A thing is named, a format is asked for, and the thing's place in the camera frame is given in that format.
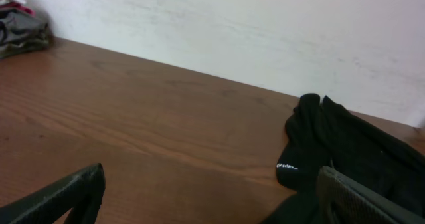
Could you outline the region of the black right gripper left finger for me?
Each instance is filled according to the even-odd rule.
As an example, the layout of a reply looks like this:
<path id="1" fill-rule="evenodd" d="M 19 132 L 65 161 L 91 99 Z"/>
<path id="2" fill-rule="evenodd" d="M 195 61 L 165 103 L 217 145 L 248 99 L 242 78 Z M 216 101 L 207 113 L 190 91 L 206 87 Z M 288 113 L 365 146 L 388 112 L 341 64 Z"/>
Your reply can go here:
<path id="1" fill-rule="evenodd" d="M 94 224 L 106 189 L 100 163 L 72 173 L 28 196 L 1 207 L 2 223 Z"/>

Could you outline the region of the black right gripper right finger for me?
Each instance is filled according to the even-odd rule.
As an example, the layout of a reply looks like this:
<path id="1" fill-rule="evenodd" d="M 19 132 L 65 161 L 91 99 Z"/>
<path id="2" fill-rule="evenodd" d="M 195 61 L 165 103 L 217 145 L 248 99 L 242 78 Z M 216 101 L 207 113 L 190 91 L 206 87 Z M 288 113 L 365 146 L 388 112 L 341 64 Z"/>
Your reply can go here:
<path id="1" fill-rule="evenodd" d="M 424 218 L 328 166 L 319 171 L 316 194 L 325 223 L 424 224 Z"/>

